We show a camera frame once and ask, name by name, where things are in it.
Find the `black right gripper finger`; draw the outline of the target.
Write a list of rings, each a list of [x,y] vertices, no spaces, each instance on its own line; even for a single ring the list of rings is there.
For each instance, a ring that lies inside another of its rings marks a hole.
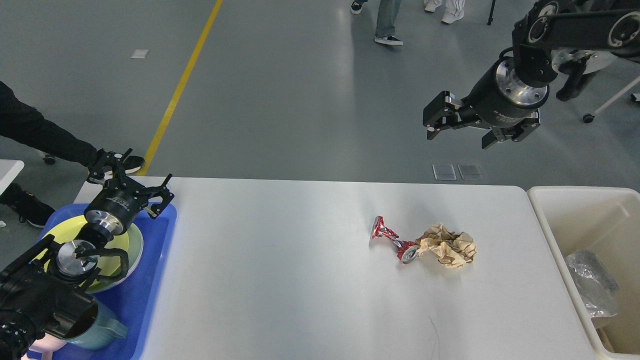
[[[530,115],[524,117],[519,123],[510,127],[489,126],[487,132],[481,139],[481,148],[487,148],[505,141],[521,142],[531,133],[540,127],[540,112],[533,111]]]
[[[432,141],[444,130],[459,130],[466,127],[487,129],[478,112],[470,105],[456,100],[448,90],[439,92],[423,109],[422,125],[426,128],[426,139]]]

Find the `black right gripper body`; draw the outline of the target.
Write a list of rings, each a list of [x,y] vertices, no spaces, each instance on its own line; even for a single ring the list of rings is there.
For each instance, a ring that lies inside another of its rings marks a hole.
[[[515,71],[514,58],[506,57],[492,65],[462,103],[490,126],[510,128],[542,107],[549,91],[549,85],[527,85]]]

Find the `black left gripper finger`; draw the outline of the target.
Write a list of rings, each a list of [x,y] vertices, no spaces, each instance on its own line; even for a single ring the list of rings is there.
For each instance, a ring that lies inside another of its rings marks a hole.
[[[167,174],[163,182],[157,186],[145,186],[139,180],[131,178],[131,217],[135,218],[140,212],[146,212],[151,219],[157,219],[175,198],[169,189],[172,178],[172,173]]]
[[[100,185],[103,189],[124,189],[131,181],[126,174],[124,162],[132,152],[132,148],[124,153],[99,150],[96,163],[87,169],[86,182]]]

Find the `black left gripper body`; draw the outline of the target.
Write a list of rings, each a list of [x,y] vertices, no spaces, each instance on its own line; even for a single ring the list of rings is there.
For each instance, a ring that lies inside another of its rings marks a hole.
[[[149,203],[142,189],[105,187],[84,210],[83,237],[114,237],[127,232],[134,218]]]

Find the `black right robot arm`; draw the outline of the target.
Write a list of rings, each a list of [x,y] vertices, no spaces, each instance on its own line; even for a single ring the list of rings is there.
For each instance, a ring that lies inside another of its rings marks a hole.
[[[639,61],[639,2],[538,0],[514,24],[512,45],[461,100],[441,91],[423,109],[427,139],[444,130],[486,129],[483,149],[505,141],[520,142],[540,126],[540,108],[550,84],[565,72],[557,98],[568,101],[588,83],[588,62],[598,52]]]

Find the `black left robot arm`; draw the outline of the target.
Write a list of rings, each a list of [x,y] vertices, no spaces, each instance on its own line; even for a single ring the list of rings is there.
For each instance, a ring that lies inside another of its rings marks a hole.
[[[141,211],[156,219],[174,199],[172,174],[158,186],[144,186],[125,173],[129,155],[102,152],[90,167],[87,182],[102,189],[69,240],[61,243],[49,232],[1,272],[3,360],[25,358],[45,335],[87,350],[127,337],[129,328],[89,288],[125,280],[129,253],[109,243],[125,235]]]

